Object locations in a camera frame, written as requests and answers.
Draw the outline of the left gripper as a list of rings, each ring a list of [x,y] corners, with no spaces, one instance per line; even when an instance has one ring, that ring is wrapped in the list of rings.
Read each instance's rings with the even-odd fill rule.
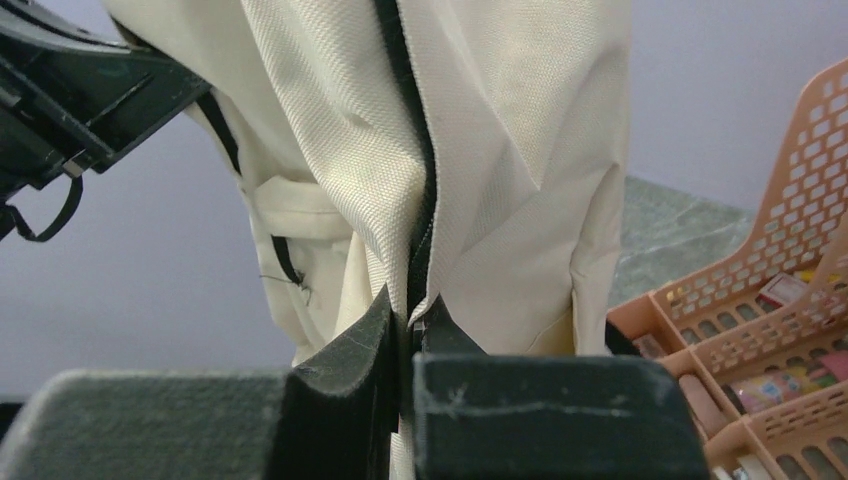
[[[35,1],[1,4],[1,234],[52,239],[102,174],[210,89],[144,43],[110,39]],[[36,233],[10,199],[66,176],[55,220]]]

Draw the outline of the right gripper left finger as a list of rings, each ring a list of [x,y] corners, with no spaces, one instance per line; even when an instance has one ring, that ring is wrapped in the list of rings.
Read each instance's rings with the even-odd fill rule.
[[[397,343],[381,292],[289,369],[70,370],[23,407],[5,479],[385,479]]]

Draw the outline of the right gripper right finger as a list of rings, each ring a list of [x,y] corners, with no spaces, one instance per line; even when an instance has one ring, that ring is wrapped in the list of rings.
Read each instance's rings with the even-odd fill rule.
[[[490,355],[436,301],[415,328],[420,479],[705,479],[676,380],[638,356]]]

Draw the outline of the beige canvas backpack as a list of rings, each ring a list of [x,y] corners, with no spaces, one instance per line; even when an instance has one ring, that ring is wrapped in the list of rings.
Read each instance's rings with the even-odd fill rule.
[[[188,114],[248,212],[301,364],[381,290],[491,354],[605,355],[627,1],[108,1],[212,85]]]

